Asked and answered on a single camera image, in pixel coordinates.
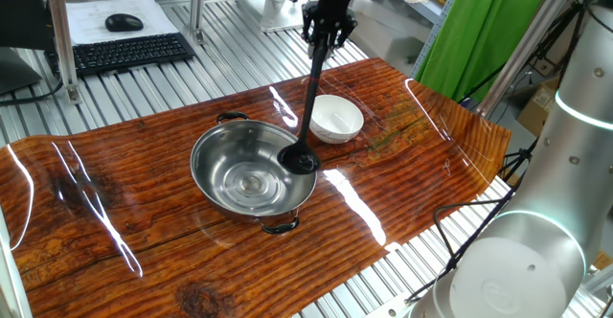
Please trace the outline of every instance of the metal grating floor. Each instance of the metal grating floor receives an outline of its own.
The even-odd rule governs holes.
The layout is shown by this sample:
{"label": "metal grating floor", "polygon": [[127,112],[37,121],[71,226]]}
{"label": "metal grating floor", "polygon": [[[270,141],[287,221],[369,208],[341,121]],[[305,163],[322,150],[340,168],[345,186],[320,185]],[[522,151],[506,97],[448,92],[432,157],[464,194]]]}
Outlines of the metal grating floor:
{"label": "metal grating floor", "polygon": [[[32,135],[68,135],[134,118],[205,102],[248,89],[307,75],[310,60],[299,31],[263,34],[236,0],[205,0],[206,44],[194,46],[196,58],[151,65],[129,73],[79,78],[83,98],[71,105],[60,91],[43,102],[0,107],[0,147]],[[189,23],[189,2],[162,4],[180,30]],[[29,98],[57,84],[41,52],[17,50],[44,79],[0,101]],[[348,41],[324,69],[366,58]],[[481,199],[503,196],[508,188],[496,179]],[[464,242],[488,213],[488,207],[465,207],[443,221],[455,247]],[[401,245],[338,286],[294,317],[364,317],[401,293],[435,277],[446,251],[434,228]],[[594,317],[602,302],[580,291],[564,317]]]}

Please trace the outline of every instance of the ladle handle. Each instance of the ladle handle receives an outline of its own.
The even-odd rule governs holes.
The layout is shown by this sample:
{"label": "ladle handle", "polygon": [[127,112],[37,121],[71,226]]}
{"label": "ladle handle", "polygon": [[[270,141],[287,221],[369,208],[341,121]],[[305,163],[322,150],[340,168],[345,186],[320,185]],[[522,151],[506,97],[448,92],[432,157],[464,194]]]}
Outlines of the ladle handle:
{"label": "ladle handle", "polygon": [[305,114],[303,115],[303,123],[300,127],[300,135],[298,136],[299,140],[303,142],[307,140],[310,117],[313,114],[315,96],[317,96],[317,88],[319,88],[319,78],[322,75],[322,67],[324,66],[324,61],[326,61],[327,54],[328,38],[324,36],[313,50],[313,65],[310,69],[308,89],[306,90]]}

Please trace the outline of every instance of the wood grain surface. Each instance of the wood grain surface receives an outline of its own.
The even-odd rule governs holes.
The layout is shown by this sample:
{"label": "wood grain surface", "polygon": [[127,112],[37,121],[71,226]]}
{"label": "wood grain surface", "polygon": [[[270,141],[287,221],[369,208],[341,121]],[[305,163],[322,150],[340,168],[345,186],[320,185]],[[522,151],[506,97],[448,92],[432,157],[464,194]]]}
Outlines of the wood grain surface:
{"label": "wood grain surface", "polygon": [[380,59],[331,69],[360,134],[323,161],[300,226],[271,236],[196,187],[196,140],[229,110],[297,133],[306,79],[0,149],[0,202],[35,316],[287,317],[488,187],[510,133]]}

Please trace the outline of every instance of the cardboard box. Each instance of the cardboard box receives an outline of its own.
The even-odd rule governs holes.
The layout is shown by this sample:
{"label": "cardboard box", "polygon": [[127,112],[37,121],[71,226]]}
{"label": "cardboard box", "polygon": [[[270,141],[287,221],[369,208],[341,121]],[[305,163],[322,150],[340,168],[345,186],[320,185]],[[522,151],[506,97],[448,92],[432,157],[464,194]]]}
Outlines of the cardboard box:
{"label": "cardboard box", "polygon": [[534,136],[540,135],[549,111],[554,106],[558,82],[559,78],[555,78],[541,83],[517,117],[517,122],[526,127]]}

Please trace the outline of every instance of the black ladle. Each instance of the black ladle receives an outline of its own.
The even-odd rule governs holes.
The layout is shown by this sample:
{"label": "black ladle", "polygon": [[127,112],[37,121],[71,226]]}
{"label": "black ladle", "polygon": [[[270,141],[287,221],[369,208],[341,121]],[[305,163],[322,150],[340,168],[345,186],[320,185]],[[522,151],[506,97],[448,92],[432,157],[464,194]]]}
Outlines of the black ladle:
{"label": "black ladle", "polygon": [[313,66],[310,70],[310,79],[308,80],[308,89],[306,90],[305,114],[303,116],[303,123],[300,126],[298,141],[281,149],[277,155],[277,161],[286,170],[294,174],[311,174],[322,167],[319,157],[307,144],[307,135],[310,117],[313,114],[313,105],[315,105],[315,96],[319,87],[319,78],[321,77],[322,67],[328,53],[327,40],[327,37],[322,37],[313,51]]}

